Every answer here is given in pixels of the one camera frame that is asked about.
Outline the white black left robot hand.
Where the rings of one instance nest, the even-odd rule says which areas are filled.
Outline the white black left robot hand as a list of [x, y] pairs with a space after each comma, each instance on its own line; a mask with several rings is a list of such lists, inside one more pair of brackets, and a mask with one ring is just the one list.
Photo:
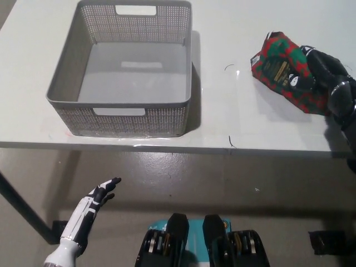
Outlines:
[[61, 238], [75, 242], [81, 251], [84, 251], [88, 244], [88, 236], [98, 211], [108, 200], [111, 200], [115, 196], [115, 194], [111, 192], [120, 182], [120, 177], [110, 179], [96, 186], [83, 197], [72, 213], [62, 232]]

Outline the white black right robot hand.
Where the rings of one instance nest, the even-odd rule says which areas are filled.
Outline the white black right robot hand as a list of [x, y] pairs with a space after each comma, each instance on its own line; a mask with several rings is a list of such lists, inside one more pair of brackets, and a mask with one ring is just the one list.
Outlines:
[[355, 79], [339, 59], [312, 46], [301, 46], [311, 77], [290, 74], [288, 86], [297, 92], [326, 92], [327, 108], [340, 125], [350, 120], [355, 110]]

